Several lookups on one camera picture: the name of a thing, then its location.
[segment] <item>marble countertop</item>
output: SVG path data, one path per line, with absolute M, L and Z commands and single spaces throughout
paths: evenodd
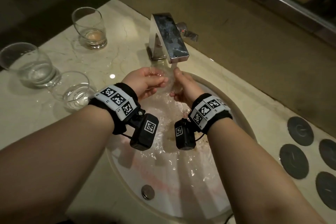
M 73 26 L 40 47 L 60 71 L 84 72 L 97 89 L 120 82 L 132 70 L 151 65 L 145 46 L 149 39 L 149 20 L 118 0 L 109 1 L 99 11 L 107 29 L 108 44 L 104 49 L 94 51 L 82 47 Z M 190 57 L 178 67 L 210 82 L 232 99 L 252 127 L 258 143 L 280 163 L 280 147 L 287 143 L 297 145 L 287 130 L 287 120 L 296 114 L 196 49 L 186 46 Z M 0 72 L 0 87 L 1 101 L 6 103 L 0 106 L 0 148 L 68 115 L 48 90 L 26 88 L 7 71 Z M 309 174 L 294 182 L 309 203 L 331 223 L 336 218 L 336 211 L 325 206 L 319 198 L 315 177 L 320 171 L 336 175 L 336 171 L 323 162 L 318 147 L 324 138 L 335 139 L 312 124 L 311 127 L 315 136 L 313 144 L 297 145 L 308 158 Z M 68 214 L 87 223 L 94 219 L 164 223 L 126 192 L 111 170 L 106 154 L 69 207 Z

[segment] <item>sink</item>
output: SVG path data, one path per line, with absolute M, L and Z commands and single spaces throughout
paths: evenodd
M 232 110 L 233 120 L 254 140 L 254 133 L 239 108 L 223 92 L 204 79 L 190 74 L 205 92 L 219 96 Z M 107 146 L 111 167 L 126 190 L 139 204 L 163 218 L 193 223 L 224 222 L 232 212 L 214 163 L 207 136 L 193 150 L 179 150 L 174 123 L 186 117 L 189 107 L 160 92 L 141 102 L 147 113 L 158 117 L 159 126 L 149 150 L 130 147 L 129 139 L 113 136 Z M 133 133 L 131 127 L 127 134 Z M 145 200 L 141 188 L 152 186 L 155 197 Z

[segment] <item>gray coaster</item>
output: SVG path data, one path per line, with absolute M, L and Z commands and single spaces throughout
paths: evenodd
M 306 178 L 309 172 L 308 160 L 303 151 L 294 144 L 285 144 L 280 149 L 280 161 L 284 170 L 295 179 Z
M 315 184 L 322 202 L 336 211 L 336 177 L 328 172 L 320 172 Z
M 311 145 L 314 141 L 314 133 L 308 122 L 300 117 L 291 117 L 287 122 L 288 132 L 298 144 Z
M 323 161 L 336 170 L 336 143 L 330 139 L 323 139 L 318 147 Z

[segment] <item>qr code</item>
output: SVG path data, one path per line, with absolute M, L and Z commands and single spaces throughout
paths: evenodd
M 221 104 L 221 105 L 225 105 L 227 106 L 222 100 L 220 100 L 219 98 L 217 98 L 218 102 Z
M 156 124 L 147 120 L 146 125 L 145 125 L 145 130 L 148 131 L 149 133 L 154 133 L 155 131 Z
M 116 93 L 116 91 L 115 91 L 115 90 L 112 90 L 112 89 L 110 89 L 110 88 L 106 88 L 105 90 L 103 90 L 103 91 L 101 92 L 101 94 L 103 94 L 104 96 L 107 96 L 107 97 L 112 96 L 114 93 Z
M 197 112 L 196 115 L 194 116 L 193 120 L 196 122 L 197 125 L 199 125 L 200 122 L 203 120 L 203 118 Z
M 129 101 L 127 103 L 125 103 L 121 107 L 121 109 L 123 109 L 123 112 L 126 116 L 129 115 L 133 111 L 133 108 L 132 108 L 131 104 L 129 103 Z
M 115 94 L 111 100 L 117 105 L 120 106 L 122 103 L 124 103 L 126 101 L 126 99 L 120 95 L 119 93 Z
M 183 131 L 182 131 L 182 126 L 179 126 L 178 128 L 175 128 L 175 133 L 176 133 L 176 136 L 180 136 L 183 134 Z
M 204 104 L 199 110 L 198 110 L 201 115 L 206 116 L 208 112 L 210 112 L 210 108 Z
M 216 108 L 220 106 L 220 103 L 218 103 L 216 100 L 213 99 L 208 102 L 208 105 L 210 105 L 211 108 Z

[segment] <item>glass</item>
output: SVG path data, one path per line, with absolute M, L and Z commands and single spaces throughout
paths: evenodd
M 72 13 L 72 22 L 88 47 L 101 49 L 106 46 L 106 30 L 102 14 L 91 7 L 80 7 Z
M 78 71 L 67 71 L 57 76 L 57 80 L 49 87 L 49 91 L 66 108 L 79 110 L 88 104 L 88 97 L 97 90 L 85 74 Z
M 0 52 L 0 65 L 16 73 L 23 83 L 39 88 L 50 86 L 60 73 L 49 57 L 30 43 L 14 43 L 3 48 Z

